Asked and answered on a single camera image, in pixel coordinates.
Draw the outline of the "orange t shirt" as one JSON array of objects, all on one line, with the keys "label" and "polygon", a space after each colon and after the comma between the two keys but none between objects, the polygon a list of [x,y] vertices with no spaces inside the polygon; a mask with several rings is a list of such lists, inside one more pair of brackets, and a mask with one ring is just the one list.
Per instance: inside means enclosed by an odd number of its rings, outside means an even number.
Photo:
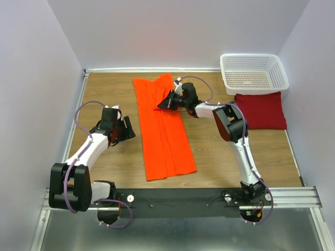
[{"label": "orange t shirt", "polygon": [[180,112],[158,104],[174,89],[172,75],[134,78],[147,181],[197,171]]}]

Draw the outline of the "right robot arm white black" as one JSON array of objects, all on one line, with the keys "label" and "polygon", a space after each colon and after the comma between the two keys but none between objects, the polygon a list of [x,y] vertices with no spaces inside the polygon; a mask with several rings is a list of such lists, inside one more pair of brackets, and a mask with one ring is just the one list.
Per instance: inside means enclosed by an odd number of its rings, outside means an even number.
[{"label": "right robot arm white black", "polygon": [[248,205],[259,201],[261,197],[273,202],[273,195],[254,163],[249,146],[248,123],[238,105],[234,101],[210,104],[198,99],[193,83],[180,86],[181,93],[169,91],[165,99],[158,104],[158,108],[185,108],[194,118],[214,119],[220,136],[230,144],[237,160],[242,189],[241,200]]}]

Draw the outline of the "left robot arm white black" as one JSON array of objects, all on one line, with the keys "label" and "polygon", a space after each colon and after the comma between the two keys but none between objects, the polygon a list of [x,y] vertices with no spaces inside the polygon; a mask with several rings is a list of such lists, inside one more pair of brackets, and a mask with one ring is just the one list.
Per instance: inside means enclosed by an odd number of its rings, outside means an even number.
[{"label": "left robot arm white black", "polygon": [[118,105],[105,106],[100,121],[88,131],[84,144],[65,163],[51,168],[49,206],[85,212],[99,201],[109,207],[115,203],[116,187],[112,181],[91,181],[90,170],[100,155],[119,142],[136,135],[128,116],[123,117]]}]

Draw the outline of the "white plastic basket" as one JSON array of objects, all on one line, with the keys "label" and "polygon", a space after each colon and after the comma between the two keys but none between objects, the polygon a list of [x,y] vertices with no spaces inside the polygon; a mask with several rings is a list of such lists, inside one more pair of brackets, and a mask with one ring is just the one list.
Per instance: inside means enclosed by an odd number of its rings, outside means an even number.
[{"label": "white plastic basket", "polygon": [[289,89],[283,64],[275,54],[223,54],[220,68],[226,93],[230,96],[284,93]]}]

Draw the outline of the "folded dark red t shirt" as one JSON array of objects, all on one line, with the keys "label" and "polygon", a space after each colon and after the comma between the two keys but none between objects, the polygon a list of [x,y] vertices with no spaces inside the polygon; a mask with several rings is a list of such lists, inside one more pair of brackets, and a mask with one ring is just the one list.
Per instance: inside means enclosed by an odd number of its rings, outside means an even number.
[{"label": "folded dark red t shirt", "polygon": [[234,100],[243,112],[250,130],[287,129],[281,92],[264,95],[236,94]]}]

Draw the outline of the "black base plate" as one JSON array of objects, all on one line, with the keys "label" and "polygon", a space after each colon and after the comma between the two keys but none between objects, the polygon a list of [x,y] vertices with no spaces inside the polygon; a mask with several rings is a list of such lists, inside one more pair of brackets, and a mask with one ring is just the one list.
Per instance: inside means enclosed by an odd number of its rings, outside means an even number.
[{"label": "black base plate", "polygon": [[267,193],[249,200],[241,188],[160,188],[116,190],[118,202],[101,201],[94,206],[97,219],[121,226],[129,219],[243,217],[260,221],[258,213],[271,205]]}]

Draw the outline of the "aluminium rail frame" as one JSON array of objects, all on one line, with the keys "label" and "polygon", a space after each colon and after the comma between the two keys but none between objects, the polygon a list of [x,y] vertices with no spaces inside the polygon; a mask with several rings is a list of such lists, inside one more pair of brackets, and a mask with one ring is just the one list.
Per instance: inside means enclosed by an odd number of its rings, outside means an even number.
[{"label": "aluminium rail frame", "polygon": [[[197,172],[146,181],[141,136],[106,151],[93,166],[92,178],[114,181],[119,188],[202,188],[236,186],[237,162],[214,123],[183,115]],[[265,207],[265,222],[242,218],[136,218],[124,229],[100,226],[90,208],[77,215],[42,205],[32,250],[332,250],[315,187],[299,181],[288,134],[252,131],[252,154],[262,176],[272,185],[274,209]]]}]

